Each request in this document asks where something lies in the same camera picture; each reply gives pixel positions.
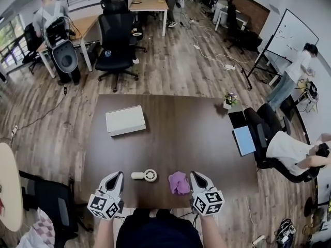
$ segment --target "wooden floor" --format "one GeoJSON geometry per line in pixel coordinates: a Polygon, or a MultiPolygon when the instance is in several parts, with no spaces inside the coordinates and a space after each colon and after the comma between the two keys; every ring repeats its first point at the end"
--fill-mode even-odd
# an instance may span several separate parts
{"type": "MultiPolygon", "coordinates": [[[[148,53],[139,52],[140,63],[133,67],[140,79],[136,82],[129,76],[121,77],[116,95],[222,97],[226,91],[234,91],[244,107],[258,109],[265,102],[271,88],[252,76],[253,90],[248,91],[247,82],[237,63],[236,70],[225,70],[219,62],[202,56],[193,47],[195,41],[192,36],[208,36],[199,25],[211,29],[214,26],[201,13],[199,4],[185,2],[185,15],[182,14],[181,21],[186,27],[177,24],[173,29],[167,30],[164,38],[161,36],[162,22],[148,18],[144,39],[140,41],[140,45],[147,47],[148,53]],[[185,17],[200,21],[189,27],[185,17]]],[[[180,13],[177,12],[175,17],[178,21],[179,16],[180,13]]],[[[229,51],[228,43],[223,42],[223,28],[220,27],[217,32],[210,31],[210,34],[210,39],[197,38],[205,55],[214,58],[216,54],[224,54],[242,62],[256,59],[256,53],[245,52],[240,55],[236,48],[229,51]]],[[[224,56],[218,58],[224,64],[231,64],[224,56]]],[[[252,63],[242,65],[250,69],[252,63]]],[[[12,143],[20,170],[62,183],[67,183],[69,174],[73,174],[76,192],[80,190],[86,142],[98,95],[113,94],[112,77],[99,82],[97,76],[102,72],[94,70],[89,73],[83,60],[80,60],[79,68],[82,73],[80,85],[68,85],[68,95],[59,107],[43,120],[18,131],[12,143]]],[[[24,126],[54,108],[63,97],[63,89],[56,81],[57,79],[50,77],[44,66],[40,66],[35,70],[35,75],[31,75],[25,68],[13,72],[8,84],[1,83],[0,136],[9,136],[15,124],[24,126]]],[[[296,117],[292,119],[292,133],[293,137],[304,141],[303,130],[296,117]]],[[[294,184],[277,171],[269,169],[259,170],[257,176],[259,193],[227,201],[218,217],[219,230],[226,243],[229,247],[249,247],[252,240],[260,235],[270,236],[269,239],[274,240],[274,231],[281,220],[291,218],[297,228],[295,247],[298,247],[306,240],[301,233],[306,224],[303,207],[306,199],[313,195],[313,182],[294,184]],[[251,222],[248,206],[255,227],[251,222]]],[[[27,226],[33,221],[31,216],[31,212],[25,213],[26,225],[19,232],[6,230],[5,241],[9,246],[15,246],[19,238],[28,231],[27,226]]],[[[0,236],[3,232],[1,229],[3,226],[0,226],[0,236]]],[[[82,230],[80,233],[78,238],[67,242],[67,248],[92,247],[93,234],[82,230]]],[[[264,242],[259,247],[267,246],[264,242]]]]}

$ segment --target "small flower pot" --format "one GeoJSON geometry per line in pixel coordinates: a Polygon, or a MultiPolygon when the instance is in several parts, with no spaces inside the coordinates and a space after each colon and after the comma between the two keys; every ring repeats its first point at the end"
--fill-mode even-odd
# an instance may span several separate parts
{"type": "Polygon", "coordinates": [[[230,109],[232,108],[231,105],[227,104],[226,100],[224,100],[223,107],[224,107],[224,109],[226,109],[226,110],[230,110],[230,109]]]}

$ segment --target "whiteboard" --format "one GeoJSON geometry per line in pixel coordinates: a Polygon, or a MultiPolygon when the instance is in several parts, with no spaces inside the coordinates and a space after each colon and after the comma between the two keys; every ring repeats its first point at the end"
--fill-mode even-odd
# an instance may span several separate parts
{"type": "Polygon", "coordinates": [[[304,22],[286,9],[267,50],[293,62],[306,43],[316,44],[318,40],[304,22]]]}

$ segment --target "white robot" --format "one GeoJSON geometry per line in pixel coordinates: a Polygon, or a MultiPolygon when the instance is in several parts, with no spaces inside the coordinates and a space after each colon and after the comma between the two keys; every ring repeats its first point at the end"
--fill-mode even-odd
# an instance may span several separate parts
{"type": "MultiPolygon", "coordinates": [[[[213,182],[203,174],[191,172],[190,178],[192,211],[197,211],[203,216],[219,213],[224,204],[222,192],[217,191],[213,182]]],[[[121,212],[124,204],[121,201],[123,184],[122,172],[115,172],[103,178],[96,193],[89,198],[87,208],[90,212],[105,220],[111,220],[116,213],[121,212]]]]}

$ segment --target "white round table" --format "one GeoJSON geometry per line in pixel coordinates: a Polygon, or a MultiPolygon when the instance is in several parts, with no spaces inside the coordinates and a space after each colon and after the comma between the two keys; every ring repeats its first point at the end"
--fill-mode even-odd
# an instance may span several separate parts
{"type": "Polygon", "coordinates": [[[14,154],[5,143],[0,143],[0,198],[5,206],[0,220],[11,231],[18,231],[23,222],[23,200],[19,170],[14,154]]]}

